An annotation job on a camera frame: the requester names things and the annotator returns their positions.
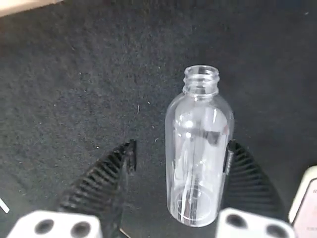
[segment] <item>gray carpet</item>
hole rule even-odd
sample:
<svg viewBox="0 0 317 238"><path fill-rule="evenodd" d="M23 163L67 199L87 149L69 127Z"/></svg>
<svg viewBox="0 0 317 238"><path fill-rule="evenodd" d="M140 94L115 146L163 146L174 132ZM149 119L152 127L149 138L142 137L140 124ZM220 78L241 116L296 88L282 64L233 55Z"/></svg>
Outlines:
<svg viewBox="0 0 317 238"><path fill-rule="evenodd" d="M134 138L123 228L134 238L212 237L213 225L184 227L166 208L165 110L193 64L219 68L234 137L290 208L317 164L316 1L218 2L78 0L0 18L0 197L11 209L0 210L1 235Z"/></svg>

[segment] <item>bottle bottom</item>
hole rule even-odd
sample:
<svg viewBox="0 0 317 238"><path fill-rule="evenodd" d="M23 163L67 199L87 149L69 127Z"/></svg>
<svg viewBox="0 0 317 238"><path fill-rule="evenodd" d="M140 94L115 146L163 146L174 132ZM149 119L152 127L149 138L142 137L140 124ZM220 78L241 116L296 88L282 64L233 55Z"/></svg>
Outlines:
<svg viewBox="0 0 317 238"><path fill-rule="evenodd" d="M217 217L218 201L209 189L196 185L173 191L169 211L179 222L191 227L204 227Z"/></svg>

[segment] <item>screw hole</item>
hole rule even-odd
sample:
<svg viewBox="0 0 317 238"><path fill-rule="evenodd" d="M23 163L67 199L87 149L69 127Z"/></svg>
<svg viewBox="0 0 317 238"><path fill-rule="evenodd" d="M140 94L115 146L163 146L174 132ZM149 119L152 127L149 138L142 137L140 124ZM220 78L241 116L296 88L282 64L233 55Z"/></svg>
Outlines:
<svg viewBox="0 0 317 238"><path fill-rule="evenodd" d="M288 234L284 228L277 225L269 225L266 228L266 233L274 238L288 238Z"/></svg>
<svg viewBox="0 0 317 238"><path fill-rule="evenodd" d="M43 235L51 231L51 229L54 226L54 221L52 219L46 219L43 221L40 221L35 226L35 233L38 235Z"/></svg>
<svg viewBox="0 0 317 238"><path fill-rule="evenodd" d="M90 232L90 225L87 222L79 222L73 226L70 234L74 238L84 238Z"/></svg>
<svg viewBox="0 0 317 238"><path fill-rule="evenodd" d="M238 215L229 215L226 219L226 222L238 228L247 228L247 222Z"/></svg>

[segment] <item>clear plastic bottle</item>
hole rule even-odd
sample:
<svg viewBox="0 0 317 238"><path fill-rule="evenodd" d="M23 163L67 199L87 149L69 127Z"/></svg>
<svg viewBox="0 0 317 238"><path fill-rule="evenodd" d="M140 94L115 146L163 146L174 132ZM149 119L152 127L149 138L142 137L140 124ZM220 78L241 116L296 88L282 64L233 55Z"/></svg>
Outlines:
<svg viewBox="0 0 317 238"><path fill-rule="evenodd" d="M184 82L165 118L167 207L181 223L203 227L218 214L234 118L216 68L188 67Z"/></svg>

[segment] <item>bottle neck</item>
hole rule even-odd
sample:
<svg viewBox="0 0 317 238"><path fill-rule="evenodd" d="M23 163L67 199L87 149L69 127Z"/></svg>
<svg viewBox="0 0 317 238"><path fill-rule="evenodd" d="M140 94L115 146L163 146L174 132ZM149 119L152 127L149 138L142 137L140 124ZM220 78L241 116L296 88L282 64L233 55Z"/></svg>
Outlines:
<svg viewBox="0 0 317 238"><path fill-rule="evenodd" d="M218 94L219 71L207 65L185 69L183 93L194 97L213 97Z"/></svg>

